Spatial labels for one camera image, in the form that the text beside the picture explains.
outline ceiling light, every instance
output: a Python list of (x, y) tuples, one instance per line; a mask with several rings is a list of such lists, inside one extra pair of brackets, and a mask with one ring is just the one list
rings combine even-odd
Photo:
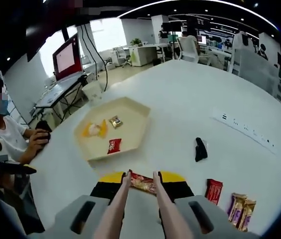
[(123, 14), (117, 16), (117, 18), (121, 18), (122, 16), (125, 16), (126, 14), (129, 14), (129, 13), (131, 13), (131, 12), (133, 12), (133, 11), (137, 11), (137, 10), (142, 9), (142, 8), (144, 8), (144, 7), (152, 6), (152, 5), (155, 5), (155, 4), (160, 4), (160, 3), (168, 2), (168, 1), (178, 1), (178, 0), (162, 0), (162, 1), (152, 2), (152, 3), (149, 3), (149, 4), (143, 5), (143, 6), (136, 7), (136, 8), (134, 8), (134, 9), (132, 9), (132, 10), (129, 10), (129, 11), (127, 11), (127, 12), (125, 12), (125, 13), (123, 13)]
[(256, 39), (258, 39), (258, 40), (259, 40), (259, 38), (258, 38), (258, 37), (253, 36), (252, 34), (250, 34), (250, 33), (248, 33), (248, 32), (246, 32), (246, 34), (248, 34), (249, 36), (252, 36), (252, 37), (254, 37), (254, 38), (256, 38)]
[(226, 26), (226, 27), (230, 27), (230, 28), (233, 28), (235, 30), (238, 30), (238, 28), (235, 28), (235, 27), (232, 27), (232, 26), (228, 26), (228, 25), (224, 25), (224, 24), (220, 24), (220, 23), (215, 23), (215, 22), (210, 22), (212, 24), (216, 24), (216, 25), (221, 25), (221, 26)]
[(222, 31), (222, 32), (225, 32), (225, 33), (228, 33), (228, 34), (235, 35), (235, 34), (233, 34), (233, 33), (231, 33), (231, 32), (223, 31), (223, 30), (220, 30), (220, 29), (211, 28), (211, 30)]
[(234, 7), (237, 7), (237, 8), (240, 8), (242, 10), (245, 10), (259, 18), (261, 18), (262, 20), (266, 21), (267, 23), (269, 23), (271, 26), (273, 26), (276, 30), (278, 30), (278, 28), (272, 23), (270, 22), (269, 20), (267, 20), (266, 18), (264, 18), (263, 16), (259, 15), (258, 13), (255, 13), (254, 11), (251, 11), (243, 6), (239, 6), (237, 4), (233, 4), (231, 2), (226, 2), (226, 1), (221, 1), (221, 0), (205, 0), (205, 1), (214, 1), (214, 2), (219, 2), (219, 3), (223, 3), (223, 4), (227, 4), (227, 5), (230, 5), (230, 6), (234, 6)]

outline office chair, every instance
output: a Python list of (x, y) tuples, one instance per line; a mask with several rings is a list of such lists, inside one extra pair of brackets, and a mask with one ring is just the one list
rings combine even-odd
[(179, 37), (177, 42), (180, 48), (179, 60), (198, 63), (199, 59), (208, 59), (207, 65), (210, 65), (211, 58), (208, 55), (199, 56), (194, 40), (194, 36)]
[(128, 56), (125, 52), (125, 50), (123, 49), (123, 47), (116, 47), (114, 48), (114, 51), (116, 52), (117, 58), (118, 59), (124, 59), (124, 63), (122, 64), (122, 67), (124, 68), (124, 66), (126, 65), (132, 65), (131, 61), (130, 61), (130, 56)]

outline cable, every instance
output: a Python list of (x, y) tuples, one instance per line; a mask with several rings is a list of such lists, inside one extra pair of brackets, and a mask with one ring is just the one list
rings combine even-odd
[(85, 39), (84, 39), (84, 32), (83, 32), (83, 27), (82, 27), (82, 25), (81, 25), (81, 30), (82, 30), (82, 38), (83, 38), (83, 41), (84, 41), (84, 45), (85, 45), (85, 47), (86, 47), (86, 49), (89, 51), (89, 53), (90, 53), (90, 55), (91, 55), (91, 57), (92, 57), (92, 59), (93, 59), (93, 61), (94, 61), (94, 63), (95, 63), (95, 74), (96, 74), (96, 80), (98, 80), (97, 79), (97, 62), (96, 62), (96, 60), (94, 59), (94, 57), (93, 57), (93, 55), (92, 55), (92, 53), (91, 53), (91, 51), (90, 51), (90, 49), (87, 47), (87, 45), (86, 45), (86, 42), (85, 42)]
[(105, 71), (106, 71), (106, 85), (105, 85), (104, 91), (106, 91), (107, 84), (108, 84), (108, 72), (107, 72), (106, 64), (105, 64), (103, 58), (100, 56), (99, 52), (96, 50), (96, 47), (94, 46), (93, 42), (91, 41), (91, 38), (90, 38), (89, 34), (87, 33), (87, 29), (86, 29), (86, 26), (85, 26), (85, 25), (84, 25), (84, 28), (85, 28), (85, 31), (86, 31), (86, 35), (87, 35), (87, 37), (89, 38), (89, 40), (90, 40), (90, 42), (91, 42), (91, 44), (92, 44), (94, 50), (96, 51), (96, 53), (98, 54), (98, 56), (101, 58), (101, 60), (102, 60), (102, 62), (103, 62), (103, 64), (104, 64)]

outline white t-shirt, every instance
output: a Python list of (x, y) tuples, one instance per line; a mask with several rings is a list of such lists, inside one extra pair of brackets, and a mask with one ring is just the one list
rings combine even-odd
[(18, 124), (11, 116), (3, 117), (5, 130), (0, 129), (0, 138), (4, 140), (8, 156), (18, 161), (27, 148), (23, 138), (25, 127)]

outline window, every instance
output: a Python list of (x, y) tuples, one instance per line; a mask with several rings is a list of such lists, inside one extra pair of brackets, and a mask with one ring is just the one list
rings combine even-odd
[(126, 45), (123, 24), (118, 18), (91, 21), (91, 29), (99, 52)]
[[(69, 37), (72, 37), (77, 33), (77, 29), (75, 26), (70, 26), (67, 28), (67, 32)], [(64, 43), (64, 38), (62, 31), (57, 31), (51, 37), (49, 37), (45, 44), (39, 50), (40, 58), (42, 65), (44, 67), (45, 73), (48, 77), (53, 76), (54, 65), (53, 65), (53, 53)], [(84, 55), (81, 42), (79, 40), (80, 54), (81, 57)]]

